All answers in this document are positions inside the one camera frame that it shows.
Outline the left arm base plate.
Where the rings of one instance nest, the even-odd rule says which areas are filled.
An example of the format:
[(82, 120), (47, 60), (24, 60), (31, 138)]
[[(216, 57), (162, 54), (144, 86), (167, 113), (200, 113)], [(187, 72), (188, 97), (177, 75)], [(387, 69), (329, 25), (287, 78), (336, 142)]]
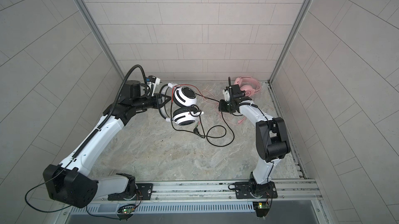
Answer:
[(152, 183), (129, 183), (122, 193), (108, 195), (108, 201), (146, 201), (151, 199), (152, 190)]

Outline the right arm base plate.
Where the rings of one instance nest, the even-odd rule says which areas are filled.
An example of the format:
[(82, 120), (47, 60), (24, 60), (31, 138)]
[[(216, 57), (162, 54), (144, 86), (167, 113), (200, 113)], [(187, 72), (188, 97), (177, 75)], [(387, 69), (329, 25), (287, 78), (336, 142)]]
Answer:
[(278, 198), (275, 183), (270, 181), (259, 185), (255, 181), (235, 182), (234, 191), (237, 199), (276, 199)]

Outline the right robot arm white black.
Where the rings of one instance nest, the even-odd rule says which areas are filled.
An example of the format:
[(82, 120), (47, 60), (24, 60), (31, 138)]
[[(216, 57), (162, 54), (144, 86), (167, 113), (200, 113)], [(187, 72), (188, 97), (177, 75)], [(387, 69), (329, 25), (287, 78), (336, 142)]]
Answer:
[(285, 122), (280, 117), (264, 113), (239, 85), (229, 85), (219, 101), (219, 111), (242, 114), (255, 126), (256, 150), (259, 155), (256, 168), (251, 172), (245, 191), (253, 198), (276, 198), (271, 175), (279, 162), (291, 152)]

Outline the white black headphones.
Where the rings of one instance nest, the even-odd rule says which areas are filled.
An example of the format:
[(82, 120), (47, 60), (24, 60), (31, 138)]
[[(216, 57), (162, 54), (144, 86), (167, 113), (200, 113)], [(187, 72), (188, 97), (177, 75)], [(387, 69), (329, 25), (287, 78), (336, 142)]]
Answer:
[[(166, 105), (176, 104), (178, 108), (173, 110), (171, 117), (166, 112)], [(203, 111), (196, 105), (197, 95), (188, 85), (178, 85), (176, 83), (168, 83), (160, 89), (158, 97), (158, 110), (160, 115), (167, 122), (174, 122), (179, 126), (187, 126), (200, 121)]]

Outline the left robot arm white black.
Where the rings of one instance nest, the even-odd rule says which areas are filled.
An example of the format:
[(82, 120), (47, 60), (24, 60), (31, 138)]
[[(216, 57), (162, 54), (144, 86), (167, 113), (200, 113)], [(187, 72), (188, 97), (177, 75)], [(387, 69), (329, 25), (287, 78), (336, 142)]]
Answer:
[(170, 96), (155, 94), (151, 98), (124, 98), (110, 104), (98, 125), (70, 155), (58, 165), (45, 168), (43, 178), (50, 199), (83, 208), (96, 198), (131, 200), (138, 197), (132, 175), (118, 173), (101, 179), (90, 179), (88, 175), (112, 138), (132, 117), (148, 109), (161, 110), (170, 101)]

